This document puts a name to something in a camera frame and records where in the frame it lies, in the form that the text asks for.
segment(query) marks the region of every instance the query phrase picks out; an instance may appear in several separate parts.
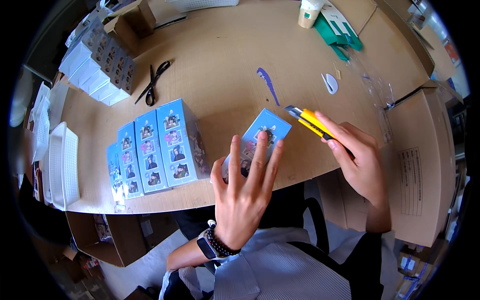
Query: watch face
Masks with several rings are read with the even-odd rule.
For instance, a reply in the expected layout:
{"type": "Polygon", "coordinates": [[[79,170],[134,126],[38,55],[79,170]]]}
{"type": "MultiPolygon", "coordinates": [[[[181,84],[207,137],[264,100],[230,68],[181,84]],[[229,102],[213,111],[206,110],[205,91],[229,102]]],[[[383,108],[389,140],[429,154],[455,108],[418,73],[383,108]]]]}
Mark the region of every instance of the watch face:
{"type": "Polygon", "coordinates": [[[200,250],[202,250],[206,258],[214,259],[216,257],[215,252],[210,248],[210,245],[205,238],[198,239],[197,245],[200,247],[200,250]]]}

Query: yellow utility knife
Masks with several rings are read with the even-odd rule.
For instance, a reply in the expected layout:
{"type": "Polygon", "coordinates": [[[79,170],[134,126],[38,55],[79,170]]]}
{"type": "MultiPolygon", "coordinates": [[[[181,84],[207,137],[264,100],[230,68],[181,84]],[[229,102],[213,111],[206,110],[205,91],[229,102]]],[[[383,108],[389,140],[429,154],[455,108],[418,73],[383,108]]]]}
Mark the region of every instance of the yellow utility knife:
{"type": "MultiPolygon", "coordinates": [[[[313,131],[320,137],[323,137],[325,140],[328,141],[330,139],[334,139],[338,141],[338,139],[317,119],[313,111],[306,108],[302,110],[293,105],[285,107],[284,110],[286,110],[291,116],[296,118],[305,127],[309,128],[311,131],[313,131]]],[[[348,150],[345,146],[344,148],[348,154],[355,158],[355,156],[350,150],[348,150]]]]}

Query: concrete floor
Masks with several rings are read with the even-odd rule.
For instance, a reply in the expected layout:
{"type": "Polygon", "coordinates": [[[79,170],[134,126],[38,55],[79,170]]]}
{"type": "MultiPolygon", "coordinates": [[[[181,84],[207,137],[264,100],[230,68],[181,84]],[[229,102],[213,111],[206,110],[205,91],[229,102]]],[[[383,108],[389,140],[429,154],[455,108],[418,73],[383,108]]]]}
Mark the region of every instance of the concrete floor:
{"type": "MultiPolygon", "coordinates": [[[[308,180],[305,182],[304,190],[305,199],[313,197],[320,201],[320,193],[317,188],[316,180],[308,180]]],[[[308,231],[313,244],[316,244],[315,227],[313,225],[312,216],[307,209],[303,215],[304,228],[308,231]]],[[[330,251],[339,246],[340,242],[348,235],[352,229],[342,229],[341,227],[328,222],[326,223],[328,232],[328,242],[330,251]]],[[[175,231],[172,235],[158,244],[144,257],[140,258],[133,264],[125,268],[119,268],[104,262],[100,262],[105,282],[111,289],[113,295],[118,300],[125,299],[132,293],[137,286],[155,287],[160,290],[162,278],[166,271],[167,256],[176,248],[187,242],[180,230],[175,231]]],[[[396,245],[397,254],[400,253],[403,243],[398,240],[396,245]]],[[[204,291],[211,291],[214,287],[214,276],[204,267],[196,268],[200,285],[204,291]]]]}

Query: wooden table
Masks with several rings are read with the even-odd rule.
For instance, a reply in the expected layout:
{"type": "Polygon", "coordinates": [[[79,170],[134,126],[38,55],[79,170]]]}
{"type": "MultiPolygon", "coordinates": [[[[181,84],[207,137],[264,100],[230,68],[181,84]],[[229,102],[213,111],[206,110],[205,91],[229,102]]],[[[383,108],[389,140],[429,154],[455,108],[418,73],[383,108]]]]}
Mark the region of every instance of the wooden table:
{"type": "Polygon", "coordinates": [[[297,24],[296,1],[242,1],[236,7],[191,12],[189,19],[155,31],[141,41],[135,59],[133,95],[111,107],[86,93],[70,90],[62,120],[78,135],[78,178],[81,199],[68,210],[88,213],[139,214],[165,212],[215,203],[209,180],[171,191],[125,201],[115,209],[108,179],[106,147],[117,139],[117,128],[161,104],[183,98],[199,118],[208,162],[228,154],[231,137],[247,130],[263,108],[292,124],[274,188],[280,189],[338,167],[320,138],[283,107],[318,109],[336,122],[348,121],[383,143],[373,102],[358,74],[347,69],[315,29],[297,24]],[[173,61],[156,83],[157,103],[141,100],[154,69],[173,61]],[[328,93],[321,73],[342,72],[339,89],[328,93]],[[261,67],[272,79],[280,106],[256,74],[261,67]]]}

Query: hand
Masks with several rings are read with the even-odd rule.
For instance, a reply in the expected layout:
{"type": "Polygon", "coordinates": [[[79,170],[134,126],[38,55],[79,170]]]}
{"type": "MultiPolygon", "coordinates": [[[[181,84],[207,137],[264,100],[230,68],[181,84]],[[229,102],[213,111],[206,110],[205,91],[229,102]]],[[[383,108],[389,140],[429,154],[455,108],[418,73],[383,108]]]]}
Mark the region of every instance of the hand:
{"type": "Polygon", "coordinates": [[[257,148],[247,178],[240,173],[240,137],[234,135],[230,145],[228,184],[221,169],[225,157],[217,160],[211,179],[215,192],[215,237],[231,250],[238,250],[252,237],[272,197],[273,183],[282,157],[279,140],[265,167],[267,134],[258,134],[257,148]]]}
{"type": "Polygon", "coordinates": [[[350,123],[338,125],[319,111],[315,112],[315,116],[338,139],[326,141],[322,138],[322,142],[332,149],[345,180],[376,208],[388,204],[385,172],[375,138],[350,123]],[[355,159],[352,160],[342,144],[353,153],[355,159]]]}

